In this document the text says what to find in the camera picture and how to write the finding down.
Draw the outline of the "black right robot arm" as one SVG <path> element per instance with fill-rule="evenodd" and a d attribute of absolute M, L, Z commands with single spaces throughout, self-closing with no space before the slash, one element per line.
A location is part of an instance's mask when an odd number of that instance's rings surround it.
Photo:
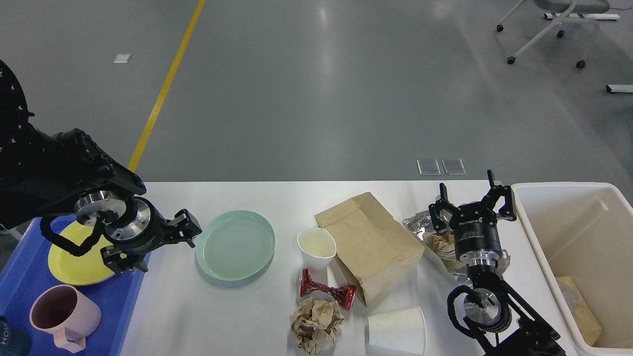
<path fill-rule="evenodd" d="M 476 340 L 487 356 L 564 356 L 560 334 L 504 281 L 497 223 L 515 221 L 515 202 L 509 185 L 488 171 L 489 191 L 480 201 L 459 206 L 440 184 L 429 206 L 434 230 L 453 232 L 454 254 L 466 265 L 471 286 L 460 285 L 447 298 L 455 329 Z"/>

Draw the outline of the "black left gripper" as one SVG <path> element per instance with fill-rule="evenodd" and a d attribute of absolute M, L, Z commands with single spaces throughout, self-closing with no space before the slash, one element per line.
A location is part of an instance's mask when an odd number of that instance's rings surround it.
<path fill-rule="evenodd" d="M 160 246 L 181 242 L 195 248 L 194 240 L 203 232 L 199 221 L 188 209 L 181 209 L 167 221 L 143 197 L 134 197 L 131 214 L 124 215 L 105 225 L 105 237 L 113 245 L 101 248 L 103 264 L 116 274 L 128 270 L 147 272 L 145 254 Z"/>

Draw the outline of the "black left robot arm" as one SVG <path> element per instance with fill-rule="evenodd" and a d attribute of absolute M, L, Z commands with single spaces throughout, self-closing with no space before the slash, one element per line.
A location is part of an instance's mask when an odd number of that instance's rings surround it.
<path fill-rule="evenodd" d="M 172 220 L 152 203 L 141 178 L 80 129 L 49 136 L 30 124 L 25 95 L 0 64 L 0 222 L 10 230 L 39 218 L 41 234 L 75 257 L 104 237 L 102 263 L 114 273 L 147 272 L 145 255 L 203 231 L 186 209 Z"/>

